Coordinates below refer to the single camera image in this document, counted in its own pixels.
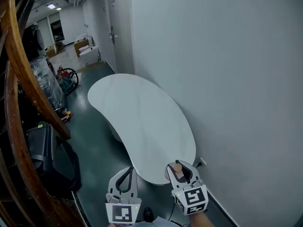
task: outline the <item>baseboard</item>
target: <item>baseboard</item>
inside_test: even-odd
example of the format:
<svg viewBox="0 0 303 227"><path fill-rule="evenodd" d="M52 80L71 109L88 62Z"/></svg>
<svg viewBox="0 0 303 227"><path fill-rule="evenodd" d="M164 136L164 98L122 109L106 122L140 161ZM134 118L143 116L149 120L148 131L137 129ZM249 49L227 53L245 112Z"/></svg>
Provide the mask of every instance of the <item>baseboard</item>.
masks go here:
<svg viewBox="0 0 303 227"><path fill-rule="evenodd" d="M109 65L109 67L113 70L113 72L116 73L115 70L112 68L112 66L108 63L108 61L105 60L105 62Z"/></svg>
<svg viewBox="0 0 303 227"><path fill-rule="evenodd" d="M228 221L234 227L240 227L238 223L229 215L225 208L219 203L219 201L212 195L212 193L207 189L208 198L214 203L214 205L220 210L220 212L228 219Z"/></svg>

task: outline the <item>door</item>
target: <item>door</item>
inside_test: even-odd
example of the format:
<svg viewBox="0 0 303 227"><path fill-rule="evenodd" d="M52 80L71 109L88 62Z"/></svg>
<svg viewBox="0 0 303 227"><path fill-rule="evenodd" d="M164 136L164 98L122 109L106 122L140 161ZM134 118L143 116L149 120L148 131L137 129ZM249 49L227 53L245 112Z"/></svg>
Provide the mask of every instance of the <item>door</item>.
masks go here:
<svg viewBox="0 0 303 227"><path fill-rule="evenodd" d="M131 29L132 0L106 0L117 73L134 74Z"/></svg>

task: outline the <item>shoe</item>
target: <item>shoe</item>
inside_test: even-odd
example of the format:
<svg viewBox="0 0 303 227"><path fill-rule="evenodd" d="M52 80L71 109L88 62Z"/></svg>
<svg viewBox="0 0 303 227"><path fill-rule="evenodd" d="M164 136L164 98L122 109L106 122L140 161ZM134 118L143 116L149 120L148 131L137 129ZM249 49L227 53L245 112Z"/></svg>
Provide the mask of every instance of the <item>shoe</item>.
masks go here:
<svg viewBox="0 0 303 227"><path fill-rule="evenodd" d="M152 223L154 221L152 209L147 207L143 212L143 219L145 222Z"/></svg>

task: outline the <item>kidney-shaped table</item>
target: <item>kidney-shaped table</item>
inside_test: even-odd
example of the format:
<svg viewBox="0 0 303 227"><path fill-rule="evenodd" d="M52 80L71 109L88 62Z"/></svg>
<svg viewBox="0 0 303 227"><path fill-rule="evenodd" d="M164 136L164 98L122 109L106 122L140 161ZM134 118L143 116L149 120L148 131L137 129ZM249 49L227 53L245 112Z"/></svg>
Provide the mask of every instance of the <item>kidney-shaped table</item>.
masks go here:
<svg viewBox="0 0 303 227"><path fill-rule="evenodd" d="M166 184L167 164L193 164L196 145L189 124L175 101L157 85L130 74L97 81L88 92L90 104L110 122L140 177Z"/></svg>

